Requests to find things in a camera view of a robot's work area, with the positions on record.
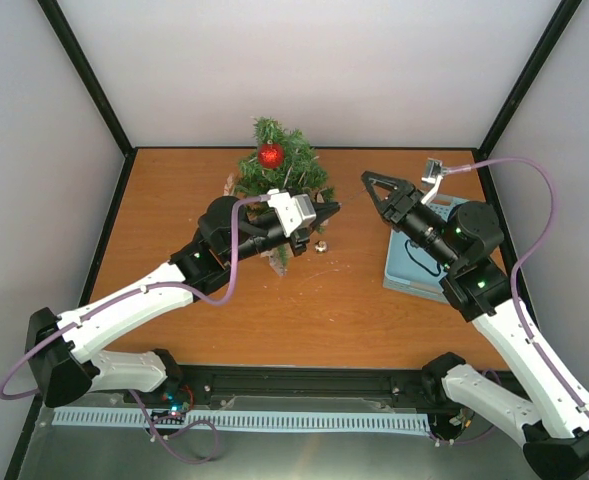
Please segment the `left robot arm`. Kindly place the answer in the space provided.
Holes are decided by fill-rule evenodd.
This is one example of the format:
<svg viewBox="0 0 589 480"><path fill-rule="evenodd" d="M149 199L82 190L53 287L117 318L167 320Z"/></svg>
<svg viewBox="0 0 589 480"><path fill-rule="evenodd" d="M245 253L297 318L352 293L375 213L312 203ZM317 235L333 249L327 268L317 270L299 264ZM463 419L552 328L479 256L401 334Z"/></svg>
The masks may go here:
<svg viewBox="0 0 589 480"><path fill-rule="evenodd" d="M195 302L226 303L236 287L240 261L286 245L294 255L335 215L337 202L274 189L257 197L266 212L249 217L249 200L216 198L198 220L193 239L131 285L75 310L42 308L30 316L25 343L37 392L50 408L96 391L137 390L160 402L175 400L182 374L165 349L143 353L108 350L126 333Z"/></svg>

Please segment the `silver script word ornament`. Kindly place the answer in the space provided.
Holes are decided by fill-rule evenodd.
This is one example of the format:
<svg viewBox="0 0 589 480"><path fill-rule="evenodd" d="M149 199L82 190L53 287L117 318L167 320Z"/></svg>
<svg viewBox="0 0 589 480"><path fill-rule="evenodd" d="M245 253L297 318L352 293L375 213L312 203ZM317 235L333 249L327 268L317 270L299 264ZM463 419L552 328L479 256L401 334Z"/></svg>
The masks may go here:
<svg viewBox="0 0 589 480"><path fill-rule="evenodd" d="M366 193L366 189L365 189L365 188L363 188L363 189L359 190L357 193L355 193L355 194L353 194L353 195L349 196L348 198L345 198L345 199L343 199L343 200L339 201L339 202L338 202L338 203L339 203L339 206L340 206L341 208L343 208L343 207L347 206L348 204L350 204L351 202L353 202L354 200L356 200L356 199L358 199L360 196L362 196L364 193Z"/></svg>

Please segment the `red bauble ornament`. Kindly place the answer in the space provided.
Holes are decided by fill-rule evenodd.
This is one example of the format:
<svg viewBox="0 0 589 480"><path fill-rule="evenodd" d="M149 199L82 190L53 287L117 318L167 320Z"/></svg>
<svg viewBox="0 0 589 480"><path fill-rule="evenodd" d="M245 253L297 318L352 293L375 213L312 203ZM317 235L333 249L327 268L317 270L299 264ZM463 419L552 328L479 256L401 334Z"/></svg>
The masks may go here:
<svg viewBox="0 0 589 480"><path fill-rule="evenodd" d="M257 161L265 169L273 170L280 167L284 158L284 149L277 143L265 143L257 150Z"/></svg>

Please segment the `light blue plastic basket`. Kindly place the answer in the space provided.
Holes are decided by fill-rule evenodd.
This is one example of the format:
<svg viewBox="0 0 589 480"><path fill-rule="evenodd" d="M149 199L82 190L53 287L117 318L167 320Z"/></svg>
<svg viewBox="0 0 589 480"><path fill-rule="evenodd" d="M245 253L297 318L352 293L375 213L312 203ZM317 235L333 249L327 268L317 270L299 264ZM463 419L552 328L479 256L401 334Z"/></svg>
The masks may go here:
<svg viewBox="0 0 589 480"><path fill-rule="evenodd" d="M439 284L442 266L410 238L391 230L383 275L383 287L400 293L447 304Z"/></svg>

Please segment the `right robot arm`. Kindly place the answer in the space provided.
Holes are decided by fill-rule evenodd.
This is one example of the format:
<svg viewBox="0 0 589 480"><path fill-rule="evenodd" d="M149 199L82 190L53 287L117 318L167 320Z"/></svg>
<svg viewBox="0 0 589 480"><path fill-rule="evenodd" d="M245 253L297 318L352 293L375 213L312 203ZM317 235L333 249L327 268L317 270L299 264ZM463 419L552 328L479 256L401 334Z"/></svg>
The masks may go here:
<svg viewBox="0 0 589 480"><path fill-rule="evenodd" d="M509 436L541 479L577 479L589 472L589 393L529 317L492 252L504 239L493 207L455 205L442 218L431 193L371 171L361 180L385 224L404 234L443 269L449 305L500 354L524 389L520 397L485 378L462 358L444 354L423 368L435 402L471 409Z"/></svg>

